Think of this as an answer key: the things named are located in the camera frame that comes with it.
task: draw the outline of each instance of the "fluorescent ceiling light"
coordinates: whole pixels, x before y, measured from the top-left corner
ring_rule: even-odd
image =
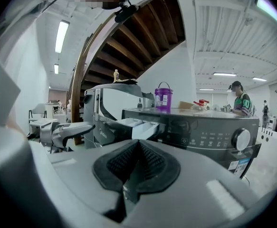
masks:
[[[55,74],[59,74],[59,64],[54,64],[54,72]]]
[[[61,53],[64,37],[66,36],[67,28],[69,25],[70,25],[70,23],[65,20],[62,20],[59,24],[57,39],[56,39],[56,46],[55,46],[55,51],[57,53]]]
[[[214,73],[215,76],[236,76],[236,74],[229,74],[229,73]]]
[[[258,80],[258,81],[267,81],[267,80],[265,80],[265,79],[262,79],[262,78],[256,78],[256,77],[254,77],[253,79],[254,79],[254,80]]]
[[[277,21],[277,10],[270,4],[268,0],[258,0],[257,6]]]

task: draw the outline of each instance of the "sticker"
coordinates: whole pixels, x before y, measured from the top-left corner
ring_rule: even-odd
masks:
[[[167,95],[163,95],[162,105],[167,105],[167,101],[168,101],[168,96]]]
[[[240,177],[243,174],[244,170],[248,166],[249,160],[250,159],[243,159],[243,160],[239,161],[239,164],[238,164],[237,168],[234,171],[234,174],[236,176]]]
[[[238,166],[239,161],[233,161],[230,163],[228,170],[234,170]]]

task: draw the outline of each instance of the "white wall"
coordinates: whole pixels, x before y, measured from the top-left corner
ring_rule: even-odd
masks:
[[[40,58],[35,24],[15,44],[5,70],[21,90],[11,114],[27,133],[29,110],[48,101],[48,76]]]
[[[277,82],[268,83],[254,89],[247,90],[247,94],[249,95],[251,101],[256,107],[256,116],[259,119],[262,119],[263,116],[263,107],[264,100],[267,101],[267,105],[269,108],[269,115],[277,116],[277,94],[275,90],[277,89]]]
[[[184,41],[149,68],[137,82],[143,92],[152,94],[160,82],[167,82],[173,90],[171,107],[178,107],[180,101],[193,102],[196,99],[193,77]]]
[[[66,91],[54,90],[54,89],[50,89],[48,91],[48,100],[49,101],[59,100],[59,101],[61,101],[62,105],[64,105],[66,102],[66,97],[67,97]]]
[[[228,104],[228,94],[197,93],[197,99],[209,101],[211,107],[218,105],[221,108]]]

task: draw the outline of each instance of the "cable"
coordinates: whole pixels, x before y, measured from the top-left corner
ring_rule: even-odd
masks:
[[[249,184],[249,186],[250,186],[250,181],[248,180],[248,178],[246,177],[246,176],[244,176],[245,178],[246,178],[246,180],[248,181],[248,184]]]

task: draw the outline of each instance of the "ceiling beam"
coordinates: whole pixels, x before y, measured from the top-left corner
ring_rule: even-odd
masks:
[[[163,30],[167,36],[169,43],[170,44],[178,43],[172,17],[165,1],[153,0],[150,3],[150,5],[152,5],[153,9],[155,10],[155,13],[157,14],[158,19],[161,21]]]
[[[97,57],[99,59],[109,63],[111,65],[112,69],[120,69],[120,70],[124,71],[126,74],[131,75],[134,78],[137,78],[137,76],[138,76],[138,73],[134,69],[127,66],[126,64],[119,61],[118,59],[111,56],[110,54],[107,54],[107,53],[101,51],[98,53]]]
[[[134,63],[134,65],[137,67],[137,69],[143,71],[144,66],[142,62],[137,59],[127,48],[125,48],[122,44],[114,40],[113,38],[109,38],[108,41],[106,42],[110,47],[114,48],[117,50],[119,53],[123,54],[126,58],[128,58],[131,62]]]
[[[192,60],[194,61],[194,58],[195,58],[195,52],[196,52],[196,44],[197,44],[197,40],[198,40],[198,35],[200,34],[200,7],[199,5],[197,4],[198,3],[198,0],[194,0],[194,8],[195,8],[195,41],[194,41],[194,48],[193,48],[193,55],[192,55]]]
[[[95,73],[99,73],[99,74],[102,74],[102,75],[105,75],[105,76],[108,76],[108,77],[111,77],[111,78],[114,78],[114,71],[113,70],[111,70],[107,67],[104,67],[102,65],[96,64],[96,63],[94,63],[91,66],[90,71],[95,72]],[[129,79],[128,77],[125,77],[121,74],[119,74],[119,78],[121,80]]]
[[[160,57],[161,51],[158,47],[158,44],[141,17],[137,13],[135,13],[132,16],[132,20],[134,24],[137,25],[137,28],[142,32],[145,40],[149,43],[150,49],[153,51],[153,54]]]
[[[136,47],[136,50],[139,51],[146,62],[152,63],[153,60],[150,53],[140,42],[140,40],[138,40],[136,36],[126,26],[121,25],[118,30],[121,31],[133,43],[133,45]]]
[[[92,83],[95,83],[95,84],[105,85],[105,84],[111,84],[113,79],[109,80],[109,79],[106,79],[106,78],[102,78],[102,77],[99,77],[99,76],[88,74],[85,78],[85,82],[86,81],[92,82]]]
[[[245,11],[247,4],[235,0],[195,0],[196,6],[213,6],[213,7],[223,7],[232,10]],[[256,6],[247,9],[247,14],[255,16],[260,20],[270,23],[277,29],[277,22],[269,16],[267,13],[258,9]]]
[[[245,63],[251,63],[253,65],[264,65],[269,68],[274,68],[277,71],[277,65],[263,61],[261,59],[257,59],[255,57],[249,57],[245,55],[235,54],[235,53],[226,53],[226,52],[215,52],[215,51],[199,51],[196,52],[195,59],[223,59],[223,60],[230,60],[230,61],[240,61]]]

